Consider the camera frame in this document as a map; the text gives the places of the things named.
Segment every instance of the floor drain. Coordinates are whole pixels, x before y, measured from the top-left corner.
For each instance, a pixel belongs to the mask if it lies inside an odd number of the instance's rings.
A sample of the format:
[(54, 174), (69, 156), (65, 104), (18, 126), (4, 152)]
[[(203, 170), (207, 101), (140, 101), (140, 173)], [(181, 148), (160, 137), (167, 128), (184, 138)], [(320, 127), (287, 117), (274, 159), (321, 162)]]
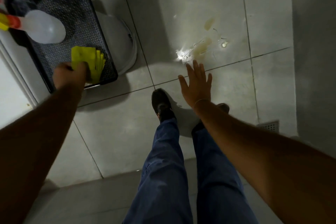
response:
[(279, 121), (272, 121), (267, 123), (262, 123), (257, 125), (258, 128), (266, 129), (275, 133), (279, 133)]

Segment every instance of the yellow object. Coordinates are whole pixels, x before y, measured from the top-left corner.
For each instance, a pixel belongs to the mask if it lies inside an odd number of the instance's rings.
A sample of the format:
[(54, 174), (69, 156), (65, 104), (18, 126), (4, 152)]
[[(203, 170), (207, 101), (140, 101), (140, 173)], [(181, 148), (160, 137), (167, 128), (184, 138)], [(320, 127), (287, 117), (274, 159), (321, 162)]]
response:
[(0, 29), (8, 30), (9, 29), (9, 20), (6, 14), (0, 13)]
[(77, 69), (80, 62), (87, 62), (90, 69), (91, 80), (89, 83), (99, 83), (100, 76), (104, 69), (104, 54), (93, 47), (75, 46), (71, 49), (71, 66), (73, 70)]

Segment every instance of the hand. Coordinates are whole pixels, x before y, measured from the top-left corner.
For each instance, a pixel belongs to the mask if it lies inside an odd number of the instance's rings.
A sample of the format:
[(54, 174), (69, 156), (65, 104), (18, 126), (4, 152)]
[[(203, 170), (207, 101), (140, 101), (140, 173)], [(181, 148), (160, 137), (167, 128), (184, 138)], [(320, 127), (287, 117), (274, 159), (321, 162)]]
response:
[(72, 70), (71, 62), (59, 64), (54, 69), (52, 76), (56, 89), (60, 89), (66, 85), (72, 85), (82, 91), (86, 81), (86, 69), (87, 66), (85, 62), (78, 64), (76, 70)]
[(189, 86), (182, 75), (178, 76), (181, 84), (182, 95), (191, 108), (194, 108), (196, 102), (201, 99), (211, 101), (212, 83), (212, 74), (209, 74), (207, 81), (203, 64), (198, 65), (197, 61), (194, 60), (193, 65), (194, 69), (192, 69), (191, 65), (187, 64)]

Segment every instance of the perforated metal tray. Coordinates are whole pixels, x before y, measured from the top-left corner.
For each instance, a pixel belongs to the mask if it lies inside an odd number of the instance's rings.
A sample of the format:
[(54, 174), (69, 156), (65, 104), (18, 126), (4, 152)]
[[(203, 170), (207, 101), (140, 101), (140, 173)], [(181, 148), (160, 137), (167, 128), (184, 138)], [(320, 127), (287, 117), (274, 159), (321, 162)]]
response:
[(71, 48), (74, 46), (95, 47), (105, 54), (106, 63), (99, 84), (117, 79), (118, 73), (91, 0), (6, 0), (6, 6), (10, 14), (22, 17), (30, 10), (41, 10), (64, 24), (66, 36), (59, 44), (39, 44), (25, 32), (10, 29), (15, 41), (27, 47), (49, 92), (55, 91), (53, 69), (60, 62), (71, 61)]

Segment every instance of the jeans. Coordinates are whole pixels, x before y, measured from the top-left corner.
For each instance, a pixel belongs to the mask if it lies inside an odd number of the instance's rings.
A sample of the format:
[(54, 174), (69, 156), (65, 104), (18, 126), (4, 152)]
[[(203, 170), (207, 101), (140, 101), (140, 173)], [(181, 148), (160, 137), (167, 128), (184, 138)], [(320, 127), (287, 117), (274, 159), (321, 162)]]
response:
[[(194, 131), (192, 140), (197, 159), (198, 224), (257, 224), (237, 171), (208, 131), (205, 128)], [(137, 195), (123, 223), (193, 223), (175, 118), (157, 127)]]

